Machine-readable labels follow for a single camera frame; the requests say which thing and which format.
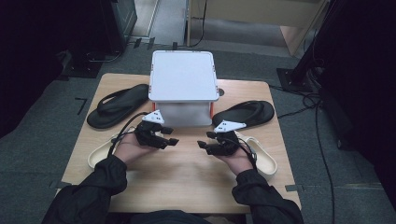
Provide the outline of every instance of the tape mark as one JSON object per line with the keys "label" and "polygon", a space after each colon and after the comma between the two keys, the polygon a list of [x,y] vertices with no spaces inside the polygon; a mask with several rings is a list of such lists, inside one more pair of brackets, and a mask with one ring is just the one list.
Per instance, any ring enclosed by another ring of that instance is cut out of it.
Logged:
{"label": "tape mark", "polygon": [[290,191],[300,191],[300,192],[302,192],[302,191],[304,191],[303,185],[286,185],[285,189],[286,189],[287,192],[290,192]]}
{"label": "tape mark", "polygon": [[134,49],[139,48],[140,42],[142,42],[142,38],[136,39],[136,41],[134,42]]}
{"label": "tape mark", "polygon": [[172,50],[177,50],[177,42],[173,42]]}
{"label": "tape mark", "polygon": [[82,103],[82,105],[81,105],[81,107],[79,108],[79,111],[78,111],[78,113],[77,113],[77,115],[79,115],[79,114],[81,114],[81,111],[82,111],[82,109],[84,108],[85,104],[87,103],[88,99],[76,97],[75,100],[81,100],[81,101],[83,101],[83,103]]}
{"label": "tape mark", "polygon": [[149,39],[148,49],[152,49],[152,47],[154,46],[154,40],[155,40],[155,37],[152,37]]}

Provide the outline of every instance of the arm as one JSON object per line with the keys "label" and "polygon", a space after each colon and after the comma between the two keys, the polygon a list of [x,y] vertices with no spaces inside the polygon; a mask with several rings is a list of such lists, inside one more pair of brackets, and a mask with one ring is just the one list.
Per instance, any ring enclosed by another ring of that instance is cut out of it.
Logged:
{"label": "arm", "polygon": [[259,175],[241,148],[232,156],[217,156],[227,163],[236,175],[233,197],[238,203],[249,205],[254,223],[304,223],[300,209],[293,201],[283,199]]}
{"label": "arm", "polygon": [[59,191],[42,223],[105,223],[111,196],[126,189],[127,165],[155,150],[140,146],[133,133],[126,134],[114,155],[98,162],[78,186]]}

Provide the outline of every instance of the black jacket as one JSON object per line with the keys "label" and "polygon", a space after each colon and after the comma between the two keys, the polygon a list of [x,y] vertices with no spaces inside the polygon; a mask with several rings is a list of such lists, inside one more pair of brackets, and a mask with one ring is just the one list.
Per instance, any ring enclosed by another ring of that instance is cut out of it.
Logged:
{"label": "black jacket", "polygon": [[[60,190],[42,223],[105,223],[112,195],[123,192],[127,186],[126,165],[111,156],[98,162],[95,170],[78,186]],[[254,170],[246,170],[236,177],[233,197],[238,203],[250,206],[255,224],[304,223],[296,203],[285,200],[274,187]],[[131,223],[185,223],[201,224],[207,221],[181,211],[159,211],[149,216],[134,218]]]}

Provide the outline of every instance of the flip-flop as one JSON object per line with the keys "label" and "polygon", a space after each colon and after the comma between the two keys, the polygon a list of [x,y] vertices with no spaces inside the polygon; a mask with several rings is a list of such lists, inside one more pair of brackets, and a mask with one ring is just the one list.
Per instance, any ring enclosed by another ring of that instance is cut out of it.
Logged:
{"label": "flip-flop", "polygon": [[87,123],[96,129],[110,128],[126,119],[148,99],[147,84],[113,92],[99,102],[96,109],[87,117]]}
{"label": "flip-flop", "polygon": [[[130,133],[134,130],[133,127],[131,127],[130,129],[128,129],[127,131],[125,131],[126,133]],[[106,141],[105,143],[103,143],[101,146],[97,147],[93,152],[91,152],[90,156],[88,156],[88,165],[94,169],[96,163],[98,163],[99,161],[104,160],[105,158],[107,158],[108,155],[108,151],[110,150],[110,147],[113,145],[112,140],[117,138],[117,135],[119,135],[119,133],[114,133],[113,135],[111,135],[110,139],[108,139],[108,141]],[[163,137],[163,134],[161,132],[156,132],[155,135]]]}
{"label": "flip-flop", "polygon": [[245,128],[248,128],[268,122],[274,114],[274,107],[266,101],[246,101],[214,115],[212,123],[217,127],[224,120],[228,120],[245,123]]}
{"label": "flip-flop", "polygon": [[262,175],[267,181],[270,180],[277,171],[277,163],[272,158],[268,152],[265,151],[262,144],[254,137],[251,136],[244,136],[239,132],[235,132],[236,136],[241,139],[241,143],[248,144],[253,150],[256,152],[257,155],[257,171],[260,175]]}

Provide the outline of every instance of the black cable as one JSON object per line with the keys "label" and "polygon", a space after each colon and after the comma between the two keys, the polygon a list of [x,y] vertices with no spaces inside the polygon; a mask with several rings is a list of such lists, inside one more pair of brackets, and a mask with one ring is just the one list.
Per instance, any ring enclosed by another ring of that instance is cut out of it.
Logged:
{"label": "black cable", "polygon": [[[270,88],[278,90],[278,91],[284,91],[281,87],[277,87],[277,86],[272,86],[269,85]],[[335,223],[335,199],[334,199],[334,186],[332,183],[332,175],[330,174],[330,170],[329,170],[329,165],[326,162],[326,158],[324,156],[324,152],[323,152],[323,146],[321,144],[321,140],[320,140],[320,134],[319,134],[319,128],[318,128],[318,108],[319,106],[322,104],[322,100],[320,99],[320,96],[317,93],[309,93],[309,94],[303,94],[301,92],[297,92],[297,91],[285,91],[288,93],[292,93],[292,94],[296,94],[296,95],[302,95],[303,98],[303,104],[305,106],[305,108],[300,109],[298,111],[286,114],[286,115],[282,115],[282,116],[278,116],[279,119],[286,117],[286,116],[292,116],[298,113],[301,113],[307,109],[312,109],[315,108],[315,126],[316,126],[316,132],[317,132],[317,139],[318,139],[318,145],[319,145],[319,149],[320,149],[320,154],[321,154],[321,158],[323,159],[323,164],[325,166],[326,169],[326,174],[327,177],[329,178],[329,184],[330,184],[330,191],[331,191],[331,197],[332,197],[332,224]],[[315,97],[315,98],[319,98],[319,100],[317,102],[315,102],[311,97]],[[312,105],[307,105],[305,100],[309,99],[311,101],[311,103],[313,103]]]}
{"label": "black cable", "polygon": [[[285,91],[285,90],[283,90],[281,87],[277,87],[277,86],[273,86],[273,85],[269,85],[269,87],[272,88],[272,89],[278,90],[278,91]],[[294,111],[294,112],[290,112],[290,113],[284,114],[284,115],[280,115],[280,116],[277,117],[278,119],[282,119],[282,118],[287,117],[287,116],[293,116],[293,115],[302,113],[302,112],[304,112],[305,110],[308,110],[308,109],[313,109],[313,108],[315,108],[315,107],[317,106],[317,104],[318,104],[318,102],[315,102],[315,100],[313,99],[313,97],[319,97],[319,95],[318,95],[317,93],[308,93],[308,94],[305,94],[305,93],[302,93],[302,92],[299,92],[299,91],[285,91],[285,92],[288,92],[288,93],[291,93],[291,94],[295,94],[295,95],[303,96],[303,105],[304,105],[304,108],[299,109],[299,110]],[[306,100],[309,100],[309,101],[311,102],[312,105],[309,105],[309,104],[306,102]]]}
{"label": "black cable", "polygon": [[196,44],[191,45],[191,47],[196,47],[197,45],[199,45],[199,43],[201,43],[202,39],[204,38],[204,34],[205,34],[206,5],[207,5],[207,0],[205,0],[204,17],[202,18],[202,34],[201,34],[201,38],[199,39],[199,41],[198,41]]}
{"label": "black cable", "polygon": [[115,147],[116,144],[120,141],[121,137],[122,137],[123,135],[126,134],[126,133],[124,133],[124,131],[125,131],[125,129],[128,127],[128,125],[129,125],[132,121],[134,121],[134,119],[136,119],[137,117],[139,117],[139,116],[141,116],[141,115],[147,115],[147,114],[148,114],[148,112],[141,112],[141,113],[138,113],[138,114],[136,114],[135,116],[133,116],[131,119],[129,119],[128,122],[126,122],[126,124],[123,126],[123,128],[121,129],[121,131],[119,132],[119,134],[117,135],[117,137],[114,139],[114,141],[112,141],[112,142],[113,142],[113,145],[111,145],[110,149],[108,150],[108,153],[107,153],[107,156],[108,156],[108,157],[111,156],[111,155],[113,155],[114,147]]}
{"label": "black cable", "polygon": [[228,138],[217,138],[218,141],[226,141],[229,143],[232,143],[234,145],[239,146],[240,148],[242,148],[242,150],[245,151],[245,153],[247,154],[247,158],[250,161],[251,165],[253,166],[253,169],[257,172],[257,165],[256,165],[256,159],[253,157],[253,153],[251,152],[251,147],[250,145],[248,145],[247,142],[245,142],[243,139],[238,138],[239,140],[242,140],[245,145],[247,145],[248,149],[250,152],[248,152],[244,147],[242,147],[242,145],[240,143],[235,143],[235,141],[228,139]]}
{"label": "black cable", "polygon": [[304,44],[303,44],[303,53],[305,53],[305,43],[306,43],[306,39],[304,39]]}
{"label": "black cable", "polygon": [[308,74],[309,79],[315,85],[317,89],[321,88],[321,85],[318,83],[318,79],[323,71],[318,70],[318,67],[309,68],[306,73]]}
{"label": "black cable", "polygon": [[329,183],[330,183],[330,192],[332,195],[332,224],[335,223],[335,199],[334,199],[334,186],[332,184],[332,176],[330,174],[329,166],[326,162],[326,158],[324,157],[324,152],[323,152],[323,147],[321,145],[320,141],[320,135],[319,135],[319,127],[318,127],[318,108],[320,104],[317,104],[316,111],[315,111],[315,125],[317,129],[317,138],[318,138],[318,144],[319,144],[319,149],[320,149],[320,154],[323,159],[324,166],[326,168],[326,173],[327,177],[329,178]]}
{"label": "black cable", "polygon": [[117,54],[117,56],[115,56],[114,58],[109,59],[109,60],[88,60],[88,62],[90,62],[90,63],[111,63],[111,62],[116,61],[120,56],[121,56],[121,52],[119,52]]}

